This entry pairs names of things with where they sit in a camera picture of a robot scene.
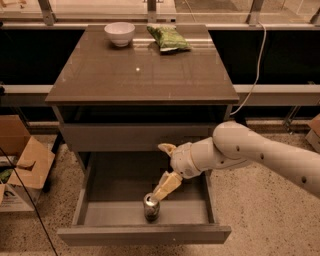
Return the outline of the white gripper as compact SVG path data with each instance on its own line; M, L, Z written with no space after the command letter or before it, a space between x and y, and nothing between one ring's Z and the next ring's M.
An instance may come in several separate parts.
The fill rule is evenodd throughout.
M201 174L196 168L191 154L190 142L176 147L170 143L161 143L158 148L171 157L170 165L174 172L165 171L159 180L158 185L152 192L152 199L163 200L166 196L177 189L183 179L192 179Z

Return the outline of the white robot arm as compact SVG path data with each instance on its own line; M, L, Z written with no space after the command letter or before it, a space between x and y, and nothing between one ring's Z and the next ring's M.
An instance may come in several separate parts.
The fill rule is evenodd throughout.
M171 172L161 177L151 198L160 201L184 179L215 169L236 169L259 163L307 192L320 195L320 154L267 139L236 122L216 126L201 141L180 146L162 143L158 148L170 157Z

